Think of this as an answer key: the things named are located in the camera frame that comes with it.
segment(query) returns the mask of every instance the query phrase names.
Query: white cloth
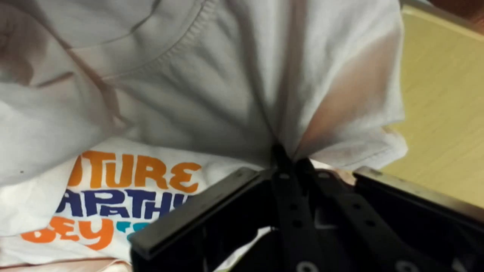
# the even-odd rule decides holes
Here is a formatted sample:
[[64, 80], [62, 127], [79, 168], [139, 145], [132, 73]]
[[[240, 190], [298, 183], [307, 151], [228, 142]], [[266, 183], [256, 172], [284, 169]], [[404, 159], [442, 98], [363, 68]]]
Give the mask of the white cloth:
[[[76, 6], [67, 2], [59, 12]], [[112, 12], [115, 5], [103, 8], [123, 17]], [[381, 166], [405, 151], [398, 134], [381, 128], [404, 116], [396, 2], [162, 0], [151, 8], [147, 18], [141, 12], [127, 20], [136, 24], [130, 30], [95, 27], [89, 41], [100, 44], [83, 44], [74, 41], [76, 29], [64, 27], [67, 17], [39, 20], [54, 38], [24, 12], [0, 5], [0, 264], [127, 260], [126, 225], [135, 231], [141, 218], [126, 219], [115, 195], [124, 202], [129, 190], [147, 190], [163, 202], [163, 193], [180, 193], [180, 186], [159, 187], [157, 178], [175, 177], [180, 162], [197, 165], [183, 178], [200, 184], [185, 201], [239, 166], [265, 166], [275, 141], [295, 157], [315, 154], [348, 168]], [[76, 165], [71, 174], [73, 157], [83, 151], [82, 162], [97, 162], [103, 174], [91, 177], [92, 165]], [[94, 153], [107, 159], [89, 159]], [[139, 168], [150, 183], [123, 178], [138, 168], [121, 165], [139, 157], [154, 163]], [[91, 178], [68, 186], [76, 177]], [[98, 196], [92, 190], [110, 193], [113, 202], [89, 204]], [[61, 202], [77, 196], [83, 202], [76, 213]], [[85, 219], [91, 231], [104, 222], [115, 227], [109, 245], [92, 248], [80, 227]], [[47, 225], [27, 234], [30, 243], [18, 234]], [[47, 245], [32, 243], [39, 237]]]

